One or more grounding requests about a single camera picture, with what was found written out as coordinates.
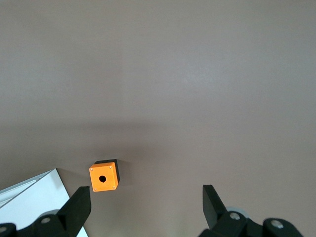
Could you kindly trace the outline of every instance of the orange push button enclosure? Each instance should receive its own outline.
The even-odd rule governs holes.
[[[116,159],[95,162],[89,169],[94,192],[115,190],[119,185],[119,167]]]

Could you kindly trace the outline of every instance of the hole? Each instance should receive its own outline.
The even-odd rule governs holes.
[[[107,181],[107,178],[102,175],[102,176],[99,177],[99,180],[100,180],[102,183],[104,183],[105,181]]]

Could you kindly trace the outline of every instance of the screw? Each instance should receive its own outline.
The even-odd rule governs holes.
[[[229,215],[233,220],[240,220],[240,216],[235,213],[235,212],[232,212],[230,215]]]
[[[0,233],[6,232],[6,230],[7,230],[7,227],[5,226],[0,227]]]
[[[272,224],[274,227],[278,228],[278,229],[284,228],[284,226],[282,225],[282,223],[281,223],[280,221],[278,221],[278,220],[272,220],[272,221],[271,221],[271,224]]]
[[[40,222],[41,222],[42,224],[46,224],[46,223],[50,222],[50,218],[49,218],[49,217],[46,217],[46,218],[42,219]]]

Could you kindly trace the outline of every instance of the gray surface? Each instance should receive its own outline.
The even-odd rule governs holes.
[[[52,168],[91,237],[194,237],[202,185],[315,236],[316,1],[2,0],[0,188]]]

